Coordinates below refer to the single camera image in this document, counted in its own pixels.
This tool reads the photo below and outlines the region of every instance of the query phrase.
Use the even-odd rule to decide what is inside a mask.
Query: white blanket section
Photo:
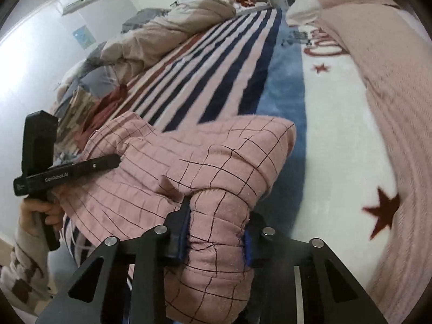
[[[310,33],[316,27],[300,26]],[[334,41],[314,53],[337,53]],[[304,196],[292,237],[323,239],[363,287],[379,262],[388,227],[372,240],[377,218],[362,210],[379,205],[377,187],[390,197],[396,180],[383,138],[366,100],[356,65],[348,54],[302,52],[307,116]],[[328,71],[315,71],[324,64]]]

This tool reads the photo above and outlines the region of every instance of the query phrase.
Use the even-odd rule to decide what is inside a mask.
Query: pink checkered fabric
[[[136,238],[191,196],[189,253],[166,269],[167,316],[181,323],[232,323],[245,307],[253,271],[241,237],[295,142],[292,122],[239,116],[161,133],[134,113],[105,124],[83,159],[117,153],[120,166],[68,185],[60,203],[94,245]]]

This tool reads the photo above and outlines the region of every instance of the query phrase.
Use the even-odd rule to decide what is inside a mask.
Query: human hand
[[[19,225],[32,236],[38,237],[42,231],[35,224],[33,212],[47,214],[48,216],[45,218],[45,224],[52,225],[56,231],[60,231],[63,226],[64,211],[58,203],[25,198],[21,202],[20,210]]]

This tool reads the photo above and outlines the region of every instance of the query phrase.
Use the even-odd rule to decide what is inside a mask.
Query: red cloth
[[[75,134],[76,145],[80,151],[86,147],[90,136],[105,124],[110,115],[125,101],[126,97],[127,86],[120,85],[94,105],[84,124]]]

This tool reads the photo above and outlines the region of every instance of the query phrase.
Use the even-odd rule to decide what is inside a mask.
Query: triangular cutout
[[[69,297],[86,303],[93,301],[103,264],[103,258],[96,259],[69,290]]]
[[[336,303],[352,301],[358,298],[356,292],[349,286],[342,274],[336,269],[334,264],[326,259],[325,269],[330,281],[331,292]]]

